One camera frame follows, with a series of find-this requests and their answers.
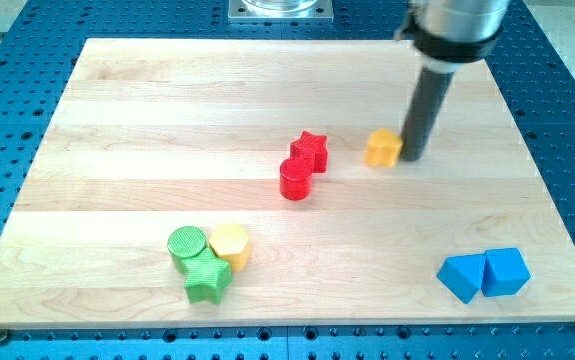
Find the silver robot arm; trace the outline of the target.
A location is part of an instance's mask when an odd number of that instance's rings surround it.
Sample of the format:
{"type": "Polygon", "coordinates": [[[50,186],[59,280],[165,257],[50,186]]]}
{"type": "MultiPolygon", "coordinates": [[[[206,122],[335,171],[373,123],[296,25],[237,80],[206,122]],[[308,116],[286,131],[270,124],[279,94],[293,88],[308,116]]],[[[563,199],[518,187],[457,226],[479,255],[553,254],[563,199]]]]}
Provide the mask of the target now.
{"type": "Polygon", "coordinates": [[[410,38],[424,68],[451,74],[489,55],[510,0],[409,0],[396,41],[410,38]]]}

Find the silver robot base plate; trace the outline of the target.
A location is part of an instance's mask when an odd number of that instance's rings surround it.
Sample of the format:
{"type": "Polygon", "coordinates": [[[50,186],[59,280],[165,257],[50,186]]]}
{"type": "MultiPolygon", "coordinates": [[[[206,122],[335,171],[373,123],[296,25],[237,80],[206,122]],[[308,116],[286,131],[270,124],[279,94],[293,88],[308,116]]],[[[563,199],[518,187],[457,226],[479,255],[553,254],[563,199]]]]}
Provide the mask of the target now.
{"type": "Polygon", "coordinates": [[[332,21],[332,0],[229,0],[231,22],[332,21]]]}

